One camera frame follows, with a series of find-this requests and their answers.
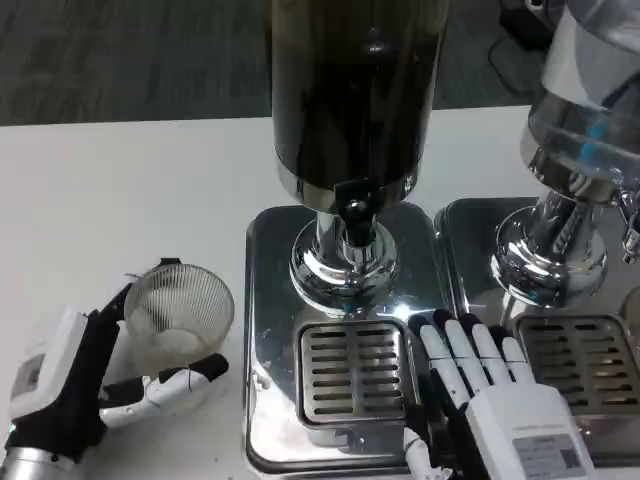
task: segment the black tap handle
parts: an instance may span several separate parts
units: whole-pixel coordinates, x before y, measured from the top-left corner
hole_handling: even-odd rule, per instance
[[[375,215],[381,207],[379,192],[377,183],[369,179],[350,180],[335,187],[338,215],[352,247],[366,247],[375,237]]]

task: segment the label sticker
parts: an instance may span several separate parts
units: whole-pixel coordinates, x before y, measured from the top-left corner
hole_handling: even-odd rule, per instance
[[[516,438],[513,446],[527,480],[555,480],[584,475],[578,452],[566,433]]]

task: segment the drip tray grate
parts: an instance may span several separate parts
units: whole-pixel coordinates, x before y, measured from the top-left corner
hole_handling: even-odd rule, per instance
[[[392,322],[313,324],[299,336],[298,416],[311,427],[403,420],[408,374]]]
[[[639,415],[640,373],[614,316],[524,316],[517,326],[540,383],[556,387],[574,415]]]

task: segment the white robotic hand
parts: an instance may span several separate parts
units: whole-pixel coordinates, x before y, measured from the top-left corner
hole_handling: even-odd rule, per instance
[[[470,314],[456,320],[438,310],[431,322],[418,320],[465,478],[597,478],[566,401],[557,389],[536,383],[513,337],[501,331],[492,335]],[[417,447],[423,452],[428,447],[416,440],[420,432],[412,436],[407,430],[405,452],[414,476],[424,480],[451,476],[450,470],[433,467],[428,455],[417,453]]]

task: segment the stainless steel drip tray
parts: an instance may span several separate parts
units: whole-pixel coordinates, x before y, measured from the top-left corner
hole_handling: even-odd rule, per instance
[[[300,421],[309,428],[404,419],[413,398],[405,340],[391,321],[306,325],[298,335]]]
[[[636,465],[640,452],[640,370],[623,322],[554,314],[516,323],[536,379],[564,395],[600,466]]]

